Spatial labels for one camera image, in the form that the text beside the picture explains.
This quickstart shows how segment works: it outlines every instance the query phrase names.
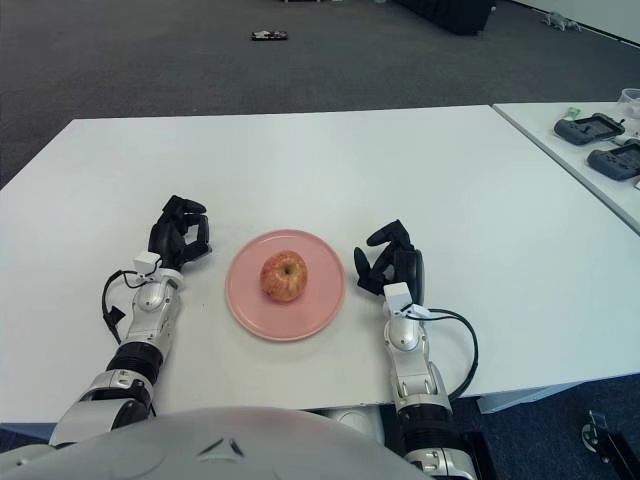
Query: pink plate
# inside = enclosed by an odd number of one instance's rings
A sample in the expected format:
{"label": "pink plate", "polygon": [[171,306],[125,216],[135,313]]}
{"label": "pink plate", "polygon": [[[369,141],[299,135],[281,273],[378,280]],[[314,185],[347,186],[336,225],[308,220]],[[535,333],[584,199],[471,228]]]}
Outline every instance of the pink plate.
{"label": "pink plate", "polygon": [[[276,302],[260,287],[260,270],[282,250],[298,252],[307,264],[307,285],[288,303]],[[233,259],[227,274],[227,303],[238,322],[269,340],[308,337],[326,327],[344,299],[344,269],[322,239],[300,230],[276,230],[254,238]]]}

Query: game controller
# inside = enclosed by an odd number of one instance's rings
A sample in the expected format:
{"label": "game controller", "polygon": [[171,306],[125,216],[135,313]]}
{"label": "game controller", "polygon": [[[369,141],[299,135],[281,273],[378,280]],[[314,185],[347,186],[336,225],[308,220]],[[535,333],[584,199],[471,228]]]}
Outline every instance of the game controller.
{"label": "game controller", "polygon": [[628,140],[613,150],[594,150],[587,163],[591,168],[613,180],[627,180],[640,175],[640,140]]}
{"label": "game controller", "polygon": [[591,117],[580,120],[558,120],[553,131],[569,143],[586,145],[622,135],[624,133],[623,122],[624,120],[616,122],[603,113],[594,113]]}

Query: wire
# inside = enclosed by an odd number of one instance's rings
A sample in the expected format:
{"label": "wire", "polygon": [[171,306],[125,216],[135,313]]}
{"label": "wire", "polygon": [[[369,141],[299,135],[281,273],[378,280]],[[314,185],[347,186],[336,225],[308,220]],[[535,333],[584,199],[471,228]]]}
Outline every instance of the wire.
{"label": "wire", "polygon": [[140,288],[143,285],[146,285],[148,283],[145,281],[137,285],[131,285],[129,283],[129,280],[127,279],[127,274],[136,275],[137,272],[134,272],[133,270],[117,270],[116,272],[111,274],[111,276],[107,279],[107,282],[104,284],[104,288],[102,289],[102,318],[107,324],[107,328],[111,332],[111,335],[113,335],[113,338],[115,338],[116,342],[118,342],[118,345],[122,343],[122,340],[120,338],[120,334],[118,333],[117,324],[120,321],[120,319],[124,316],[124,314],[120,310],[116,309],[116,307],[113,307],[112,310],[109,311],[109,309],[107,308],[107,291],[109,290],[109,287],[111,286],[111,284],[121,276],[124,278],[124,283],[127,285],[127,287],[132,289]]}
{"label": "wire", "polygon": [[158,257],[158,260],[156,260],[156,263],[153,266],[153,270],[151,271],[151,273],[147,273],[145,277],[150,277],[151,275],[156,273],[156,270],[158,270],[158,265],[160,264],[161,261],[162,261],[162,257]]}
{"label": "wire", "polygon": [[473,380],[473,377],[476,374],[476,370],[478,369],[478,338],[476,337],[476,332],[471,326],[471,323],[469,323],[469,321],[459,313],[453,312],[451,310],[444,310],[442,308],[429,308],[429,311],[433,313],[444,313],[444,316],[435,317],[435,318],[419,318],[419,317],[407,315],[406,318],[409,318],[411,320],[419,320],[423,322],[435,322],[436,320],[444,320],[446,318],[452,318],[454,320],[458,320],[465,327],[467,327],[467,330],[469,330],[469,333],[471,333],[471,338],[473,339],[473,362],[471,363],[471,367],[467,372],[467,376],[462,381],[460,386],[458,386],[458,388],[456,388],[453,392],[449,394],[449,401],[453,402],[455,399],[460,397],[460,395],[462,395],[464,391],[467,389],[467,387],[471,384],[471,381]]}

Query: gray carpet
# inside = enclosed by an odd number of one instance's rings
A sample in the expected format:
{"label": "gray carpet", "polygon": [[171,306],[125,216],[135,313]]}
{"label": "gray carpet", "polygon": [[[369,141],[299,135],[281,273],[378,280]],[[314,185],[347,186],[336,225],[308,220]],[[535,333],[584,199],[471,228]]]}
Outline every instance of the gray carpet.
{"label": "gray carpet", "polygon": [[[553,30],[505,2],[477,37],[369,0],[0,0],[0,10],[0,187],[73,118],[607,101],[640,83],[640,50]],[[290,40],[249,41],[264,28]],[[503,479],[613,479],[579,428],[600,409],[640,452],[638,405],[633,376],[490,416],[472,400],[454,408],[485,432]],[[0,451],[30,441],[0,432]]]}

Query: apple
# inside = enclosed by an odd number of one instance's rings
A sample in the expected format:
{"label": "apple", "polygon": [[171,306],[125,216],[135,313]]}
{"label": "apple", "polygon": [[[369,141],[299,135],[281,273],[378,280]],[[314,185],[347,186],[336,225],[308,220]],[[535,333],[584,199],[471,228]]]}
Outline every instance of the apple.
{"label": "apple", "polygon": [[290,302],[307,284],[307,265],[300,255],[285,250],[269,257],[260,271],[262,290],[274,300]]}

